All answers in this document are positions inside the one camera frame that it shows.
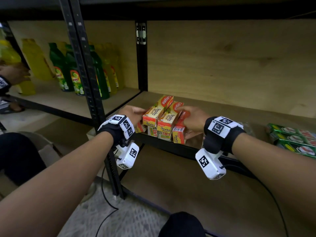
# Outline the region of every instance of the black pants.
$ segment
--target black pants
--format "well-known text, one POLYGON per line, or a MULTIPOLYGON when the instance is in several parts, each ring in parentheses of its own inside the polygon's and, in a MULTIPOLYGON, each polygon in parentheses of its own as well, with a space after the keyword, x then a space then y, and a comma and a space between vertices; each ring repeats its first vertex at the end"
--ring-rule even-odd
POLYGON ((0 171, 20 186, 46 168, 35 145, 20 133, 0 135, 0 171))
POLYGON ((170 215, 158 237, 205 237, 205 232, 195 216, 179 212, 170 215))

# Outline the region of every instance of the green bottle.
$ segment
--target green bottle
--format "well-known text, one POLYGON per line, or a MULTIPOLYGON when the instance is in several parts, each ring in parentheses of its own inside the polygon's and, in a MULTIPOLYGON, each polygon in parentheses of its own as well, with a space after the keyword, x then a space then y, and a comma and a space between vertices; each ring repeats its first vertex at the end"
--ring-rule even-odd
POLYGON ((97 55, 94 49, 94 45, 89 45, 90 54, 93 60, 94 70, 97 77, 97 82, 99 85, 100 96, 102 100, 108 99, 110 97, 108 85, 106 84, 105 75, 102 68, 102 61, 97 55))
POLYGON ((80 75, 77 68, 77 63, 76 63, 74 52, 72 50, 71 45, 67 44, 66 50, 67 52, 66 52, 65 59, 69 67, 70 77, 74 85, 75 93, 79 96, 84 96, 83 86, 81 84, 80 75))
POLYGON ((62 91, 70 92, 74 91, 74 86, 70 77, 68 65, 66 64, 65 56, 57 48, 57 44, 49 43, 50 52, 49 58, 51 59, 59 85, 62 91))

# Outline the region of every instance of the black cable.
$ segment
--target black cable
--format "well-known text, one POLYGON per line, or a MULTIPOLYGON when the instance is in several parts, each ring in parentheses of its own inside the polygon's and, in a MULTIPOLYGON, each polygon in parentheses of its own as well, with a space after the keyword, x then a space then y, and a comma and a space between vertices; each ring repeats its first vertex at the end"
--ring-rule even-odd
POLYGON ((101 178, 102 178, 102 179, 101 179, 101 190, 102 190, 102 194, 103 194, 103 197, 104 197, 105 201, 109 204, 109 206, 111 206, 111 207, 114 209, 114 211, 112 211, 112 212, 111 212, 107 217, 105 217, 104 220, 101 222, 101 224, 100 224, 100 226, 99 226, 99 228, 98 228, 98 231, 97 231, 95 237, 97 237, 97 235, 98 235, 98 233, 99 233, 99 230, 100 230, 102 224, 105 222, 105 220, 106 220, 108 217, 110 217, 114 212, 116 212, 116 211, 119 210, 118 208, 116 208, 116 207, 114 207, 113 205, 111 205, 110 202, 109 202, 109 201, 107 200, 107 198, 105 197, 104 189, 103 189, 103 175, 104 175, 104 171, 105 171, 105 166, 104 166, 104 168, 103 168, 102 176, 101 176, 101 178))
MULTIPOLYGON (((247 172, 244 168, 240 167, 240 166, 236 166, 236 165, 223 165, 222 167, 220 167, 221 169, 222 168, 226 168, 227 166, 233 166, 233 167, 237 167, 241 170, 243 170, 244 172, 247 172)), ((272 192, 266 187, 266 185, 264 183, 262 183, 258 178, 256 178, 256 180, 263 185, 263 187, 269 192, 269 194, 271 195, 271 197, 273 198, 275 204, 276 204, 276 207, 278 208, 279 212, 280 212, 280 215, 281 215, 281 219, 283 221, 283 225, 284 225, 284 230, 285 230, 285 236, 286 237, 289 237, 289 232, 288 232, 288 229, 286 227, 286 223, 285 223, 285 220, 284 220, 284 217, 283 217, 283 214, 282 214, 282 211, 281 211, 281 208, 279 207, 279 204, 277 203, 277 200, 275 199, 274 195, 272 194, 272 192)))

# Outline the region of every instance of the product box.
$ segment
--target product box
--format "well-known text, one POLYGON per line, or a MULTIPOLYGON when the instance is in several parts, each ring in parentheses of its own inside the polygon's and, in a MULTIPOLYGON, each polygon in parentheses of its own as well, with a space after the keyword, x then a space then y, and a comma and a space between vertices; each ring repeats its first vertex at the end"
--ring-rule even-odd
POLYGON ((164 114, 158 119, 157 131, 171 133, 172 128, 179 117, 179 111, 177 111, 177 108, 183 105, 183 102, 174 101, 164 112, 164 114))
POLYGON ((301 144, 291 143, 287 141, 280 141, 278 142, 277 146, 301 155, 306 155, 314 158, 316 157, 316 148, 312 146, 304 146, 301 144))
POLYGON ((153 137, 158 137, 158 131, 156 127, 148 126, 147 134, 153 137))
POLYGON ((273 144, 275 145, 277 145, 279 142, 287 141, 290 143, 316 147, 316 139, 308 138, 301 135, 294 135, 294 134, 273 131, 270 133, 269 137, 271 141, 273 142, 273 144))
POLYGON ((171 141, 172 133, 158 131, 158 139, 162 139, 165 141, 171 141))
POLYGON ((184 119, 190 116, 190 112, 183 111, 172 129, 173 142, 177 144, 185 144, 185 125, 183 123, 184 119))
POLYGON ((143 125, 157 127, 158 118, 173 102, 173 96, 164 95, 143 115, 143 125))
POLYGON ((134 129, 135 129, 136 133, 142 133, 142 132, 145 132, 147 130, 147 126, 146 125, 142 125, 140 122, 138 122, 134 126, 134 129))
POLYGON ((311 133, 309 131, 304 131, 304 130, 299 130, 299 129, 294 129, 294 128, 291 128, 291 127, 284 127, 284 126, 276 125, 276 124, 272 124, 272 123, 269 123, 265 127, 265 131, 268 134, 270 134, 272 131, 278 131, 278 132, 282 132, 282 133, 301 135, 301 136, 305 136, 305 137, 308 137, 308 138, 316 139, 316 134, 315 133, 311 133))

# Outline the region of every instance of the plastic bottle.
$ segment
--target plastic bottle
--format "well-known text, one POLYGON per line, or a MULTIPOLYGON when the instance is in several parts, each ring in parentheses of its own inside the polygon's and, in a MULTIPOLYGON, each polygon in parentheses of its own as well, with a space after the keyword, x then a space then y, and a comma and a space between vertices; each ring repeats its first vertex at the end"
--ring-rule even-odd
POLYGON ((49 58, 54 65, 56 77, 58 79, 61 90, 66 92, 74 91, 74 86, 72 84, 70 71, 68 65, 66 64, 65 56, 57 48, 56 43, 49 43, 49 47, 49 58))
POLYGON ((75 89, 75 93, 79 96, 84 96, 83 86, 81 84, 81 79, 78 72, 77 63, 76 63, 71 45, 67 44, 66 49, 67 49, 67 53, 66 53, 65 59, 70 70, 70 77, 75 89))
POLYGON ((124 77, 119 68, 119 56, 116 54, 112 43, 105 43, 105 58, 110 60, 112 73, 116 82, 116 87, 121 90, 124 88, 124 77))
POLYGON ((93 60, 95 74, 97 77, 97 82, 99 85, 101 99, 105 100, 110 97, 111 88, 109 88, 110 85, 108 84, 108 81, 106 80, 106 77, 104 75, 101 58, 95 52, 94 45, 89 45, 89 47, 90 47, 91 57, 93 60))
POLYGON ((52 80, 55 76, 51 71, 42 49, 34 39, 22 39, 22 51, 36 78, 41 80, 52 80))
POLYGON ((57 43, 57 48, 61 51, 61 53, 64 56, 66 55, 66 52, 67 52, 66 45, 67 45, 67 42, 64 42, 64 41, 60 41, 57 43))
POLYGON ((105 58, 104 47, 102 44, 95 45, 97 55, 102 60, 102 68, 105 75, 107 87, 110 93, 110 96, 113 96, 117 93, 117 87, 115 83, 115 79, 111 70, 110 60, 105 58))
MULTIPOLYGON (((21 63, 20 55, 12 48, 10 42, 7 40, 0 40, 0 57, 3 61, 5 61, 6 65, 21 63)), ((18 84, 17 87, 19 94, 35 94, 35 87, 30 80, 18 84)))

